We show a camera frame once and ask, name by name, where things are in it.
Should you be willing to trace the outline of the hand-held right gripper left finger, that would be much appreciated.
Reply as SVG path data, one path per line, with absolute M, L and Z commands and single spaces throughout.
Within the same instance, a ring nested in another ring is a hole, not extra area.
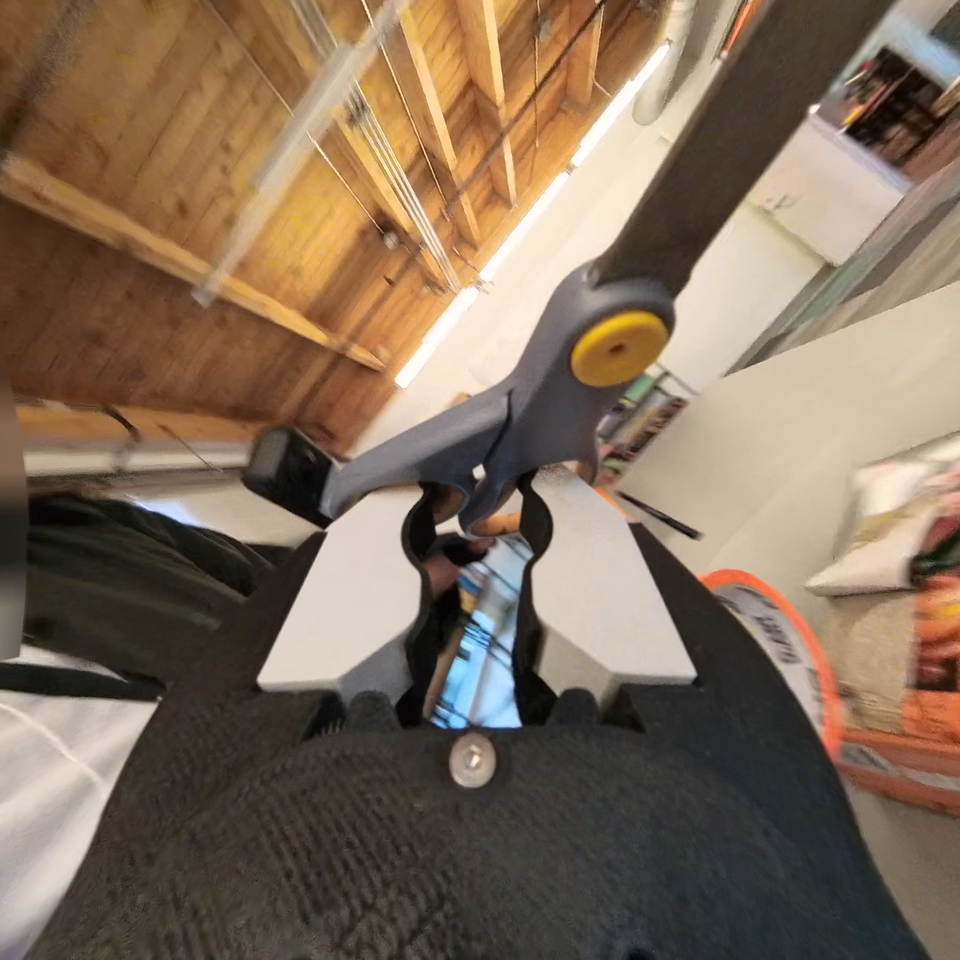
M 411 690 L 408 644 L 445 592 L 445 558 L 419 559 L 410 524 L 426 509 L 421 485 L 380 489 L 334 521 L 256 679 L 266 693 L 326 691 L 350 706 L 381 694 L 392 707 Z

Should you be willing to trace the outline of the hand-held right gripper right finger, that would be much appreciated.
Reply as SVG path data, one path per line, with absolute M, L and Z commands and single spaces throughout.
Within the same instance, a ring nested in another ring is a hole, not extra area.
M 584 690 L 601 712 L 627 687 L 689 687 L 697 672 L 628 517 L 567 468 L 520 484 L 522 576 L 511 653 L 523 726 Z

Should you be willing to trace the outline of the orange tape roll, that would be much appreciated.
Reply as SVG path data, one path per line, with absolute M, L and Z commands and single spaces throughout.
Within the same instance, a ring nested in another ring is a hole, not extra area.
M 754 574 L 719 569 L 701 583 L 741 623 L 774 663 L 833 762 L 844 724 L 834 670 L 814 632 L 786 597 Z

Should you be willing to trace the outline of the grey scissors yellow pivot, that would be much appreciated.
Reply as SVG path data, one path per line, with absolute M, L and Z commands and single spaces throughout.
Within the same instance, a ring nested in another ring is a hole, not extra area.
M 612 243 L 558 284 L 513 370 L 331 472 L 321 514 L 332 522 L 374 491 L 432 484 L 453 491 L 468 532 L 541 467 L 577 462 L 594 476 L 597 426 L 665 350 L 695 266 L 892 5 L 770 2 Z

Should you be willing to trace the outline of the black flower-print cardboard box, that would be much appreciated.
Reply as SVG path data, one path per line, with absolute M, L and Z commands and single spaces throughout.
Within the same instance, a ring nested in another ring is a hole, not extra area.
M 805 588 L 825 602 L 840 769 L 882 797 L 958 818 L 958 433 L 854 474 L 834 558 Z

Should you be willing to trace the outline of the black shelving rack with goods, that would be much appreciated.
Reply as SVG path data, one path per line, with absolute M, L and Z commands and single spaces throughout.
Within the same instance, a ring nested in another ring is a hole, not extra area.
M 655 364 L 627 387 L 598 428 L 595 487 L 609 489 L 681 414 L 696 391 L 667 367 Z

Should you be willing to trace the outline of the fluorescent ceiling light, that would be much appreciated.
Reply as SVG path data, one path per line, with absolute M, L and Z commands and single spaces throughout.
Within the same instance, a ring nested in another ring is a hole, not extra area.
M 434 325 L 424 336 L 420 346 L 402 369 L 394 376 L 393 385 L 400 389 L 407 389 L 426 366 L 429 359 L 436 353 L 440 344 L 450 336 L 464 315 L 474 306 L 478 299 L 488 294 L 495 285 L 498 274 L 502 271 L 510 256 L 522 245 L 526 236 L 534 225 L 543 217 L 547 210 L 556 202 L 564 190 L 572 174 L 578 170 L 596 146 L 606 137 L 607 133 L 624 114 L 637 94 L 642 92 L 651 79 L 656 78 L 667 61 L 674 47 L 674 41 L 664 39 L 654 50 L 634 77 L 627 81 L 621 90 L 610 100 L 609 104 L 599 115 L 586 134 L 582 137 L 577 150 L 570 161 L 551 180 L 541 195 L 532 204 L 529 211 L 520 219 L 519 223 L 498 247 L 486 265 L 479 272 L 478 279 L 462 292 L 456 294 L 450 305 L 443 311 Z

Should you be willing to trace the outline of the person's white shirt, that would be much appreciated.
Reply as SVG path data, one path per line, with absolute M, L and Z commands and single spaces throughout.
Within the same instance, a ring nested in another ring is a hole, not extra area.
M 2 661 L 1 956 L 23 958 L 62 901 L 159 695 L 23 643 Z

